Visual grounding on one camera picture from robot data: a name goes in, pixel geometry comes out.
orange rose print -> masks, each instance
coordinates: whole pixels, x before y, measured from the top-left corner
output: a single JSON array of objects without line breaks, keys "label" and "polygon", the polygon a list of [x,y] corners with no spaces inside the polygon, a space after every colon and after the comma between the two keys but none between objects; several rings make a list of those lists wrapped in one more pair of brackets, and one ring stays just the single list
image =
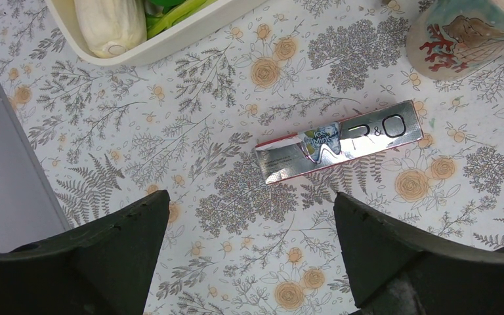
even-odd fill
[{"label": "orange rose print", "polygon": [[430,171],[434,179],[448,179],[455,174],[455,162],[452,159],[437,159],[432,162]]},{"label": "orange rose print", "polygon": [[267,89],[279,80],[279,70],[273,59],[260,58],[252,66],[252,82]]},{"label": "orange rose print", "polygon": [[293,264],[298,263],[303,258],[303,252],[298,247],[293,247],[289,251],[289,261]]},{"label": "orange rose print", "polygon": [[14,101],[17,104],[26,104],[32,99],[32,90],[29,86],[17,87],[14,91]]},{"label": "orange rose print", "polygon": [[286,310],[296,310],[304,303],[303,289],[295,282],[283,282],[275,288],[275,301]]},{"label": "orange rose print", "polygon": [[424,198],[428,189],[428,177],[417,169],[404,171],[395,179],[395,191],[406,201],[413,202]]},{"label": "orange rose print", "polygon": [[420,149],[427,149],[432,144],[434,144],[434,137],[432,137],[429,133],[425,133],[424,137],[418,141],[418,147]]},{"label": "orange rose print", "polygon": [[19,76],[20,76],[20,74],[18,73],[18,69],[16,69],[16,68],[10,69],[10,71],[9,71],[9,79],[11,81],[16,80]]},{"label": "orange rose print", "polygon": [[318,289],[326,282],[326,277],[321,270],[310,269],[304,273],[304,285],[308,289]]},{"label": "orange rose print", "polygon": [[297,44],[290,37],[282,38],[275,46],[275,55],[279,60],[287,60],[292,58],[297,52]]},{"label": "orange rose print", "polygon": [[175,203],[171,202],[171,204],[169,204],[169,220],[168,220],[168,222],[173,223],[178,218],[179,218],[179,207]]},{"label": "orange rose print", "polygon": [[258,39],[266,39],[268,38],[269,34],[271,33],[271,30],[268,26],[268,24],[260,24],[258,26],[258,30],[256,31],[258,34]]}]

green vegetable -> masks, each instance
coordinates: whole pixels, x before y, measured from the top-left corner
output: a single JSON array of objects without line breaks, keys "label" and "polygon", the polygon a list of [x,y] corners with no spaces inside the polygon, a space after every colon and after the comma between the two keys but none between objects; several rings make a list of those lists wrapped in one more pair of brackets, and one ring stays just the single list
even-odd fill
[{"label": "green vegetable", "polygon": [[216,0],[186,0],[181,5],[171,9],[168,13],[160,18],[154,18],[150,16],[147,17],[146,21],[148,23],[148,39],[183,21],[185,18],[188,18],[189,16],[207,7],[211,3],[214,3],[215,1]]}]

gray floor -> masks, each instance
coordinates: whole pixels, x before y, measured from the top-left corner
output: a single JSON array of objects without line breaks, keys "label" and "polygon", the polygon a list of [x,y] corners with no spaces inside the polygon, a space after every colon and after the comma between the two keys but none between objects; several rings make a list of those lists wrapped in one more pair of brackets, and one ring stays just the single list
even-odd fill
[{"label": "gray floor", "polygon": [[0,252],[69,229],[0,86]]}]

orange flower print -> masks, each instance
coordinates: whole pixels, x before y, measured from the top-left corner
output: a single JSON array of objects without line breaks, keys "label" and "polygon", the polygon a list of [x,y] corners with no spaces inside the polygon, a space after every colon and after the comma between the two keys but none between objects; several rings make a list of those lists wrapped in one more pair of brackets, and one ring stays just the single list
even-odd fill
[{"label": "orange flower print", "polygon": [[246,106],[240,106],[244,111],[239,114],[239,116],[246,115],[247,117],[256,117],[258,114],[258,106],[256,104],[246,104]]},{"label": "orange flower print", "polygon": [[283,37],[275,46],[275,55],[279,60],[293,58],[297,52],[297,44],[291,37]]},{"label": "orange flower print", "polygon": [[420,149],[427,149],[434,144],[434,137],[429,133],[425,133],[424,137],[418,141],[418,147]]},{"label": "orange flower print", "polygon": [[260,58],[252,66],[252,82],[259,87],[267,89],[279,80],[279,72],[280,69],[275,60]]},{"label": "orange flower print", "polygon": [[229,34],[225,38],[236,39],[237,41],[244,43],[244,41],[241,39],[244,36],[244,34],[239,28],[232,28],[230,31],[225,31],[225,33]]},{"label": "orange flower print", "polygon": [[434,179],[448,179],[455,174],[455,162],[452,159],[439,158],[432,162],[430,173]]},{"label": "orange flower print", "polygon": [[32,99],[32,90],[27,85],[17,87],[14,91],[14,101],[16,104],[26,104]]},{"label": "orange flower print", "polygon": [[16,69],[16,68],[10,69],[9,80],[14,81],[14,80],[18,79],[19,76],[20,76],[20,73],[18,72],[18,69]]},{"label": "orange flower print", "polygon": [[212,296],[212,297],[216,297],[217,296],[217,288],[216,287],[212,287],[210,285],[207,286],[207,296]]},{"label": "orange flower print", "polygon": [[275,288],[275,301],[286,310],[296,310],[304,303],[303,289],[295,282],[280,283]]},{"label": "orange flower print", "polygon": [[146,188],[146,196],[152,194],[153,192],[157,192],[159,187],[156,184],[151,184]]},{"label": "orange flower print", "polygon": [[219,251],[223,252],[223,258],[225,258],[225,256],[233,250],[233,247],[228,241],[224,241],[221,245],[223,246],[223,248],[219,249]]},{"label": "orange flower print", "polygon": [[169,204],[169,220],[168,223],[173,223],[179,218],[179,207],[174,202]]},{"label": "orange flower print", "polygon": [[293,264],[297,264],[303,258],[303,252],[298,247],[293,247],[288,253],[289,261]]},{"label": "orange flower print", "polygon": [[192,244],[192,249],[187,253],[192,254],[192,256],[200,256],[201,255],[201,250],[204,249],[204,247],[201,245],[200,241],[195,241]]},{"label": "orange flower print", "polygon": [[174,182],[173,183],[173,188],[175,188],[175,187],[177,187],[177,188],[178,187],[183,187],[184,188],[184,184],[186,182],[184,181],[184,178],[182,176],[175,175],[175,176],[171,177],[171,179],[173,179],[173,182]]},{"label": "orange flower print", "polygon": [[409,169],[395,179],[395,191],[408,202],[421,200],[426,196],[430,185],[429,178],[418,169]]},{"label": "orange flower print", "polygon": [[163,88],[159,85],[154,85],[148,87],[148,90],[151,91],[150,100],[157,100],[159,105],[163,104],[163,100],[165,100],[165,93],[163,92]]},{"label": "orange flower print", "polygon": [[265,40],[268,38],[268,36],[271,33],[271,29],[269,28],[268,24],[260,24],[258,26],[258,30],[256,31],[256,34],[258,35],[258,39]]},{"label": "orange flower print", "polygon": [[326,276],[321,270],[310,269],[304,273],[303,281],[307,289],[318,289],[326,282]]}]

celery stalk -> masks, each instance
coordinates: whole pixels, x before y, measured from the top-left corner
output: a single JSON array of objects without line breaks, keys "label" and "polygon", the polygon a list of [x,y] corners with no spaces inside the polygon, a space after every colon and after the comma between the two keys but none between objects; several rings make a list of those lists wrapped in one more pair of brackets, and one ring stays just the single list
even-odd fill
[{"label": "celery stalk", "polygon": [[173,26],[173,24],[180,18],[187,15],[189,12],[194,12],[200,8],[207,0],[186,0],[179,6],[170,10],[167,14],[162,16],[154,25],[148,28],[148,39],[161,33]]}]

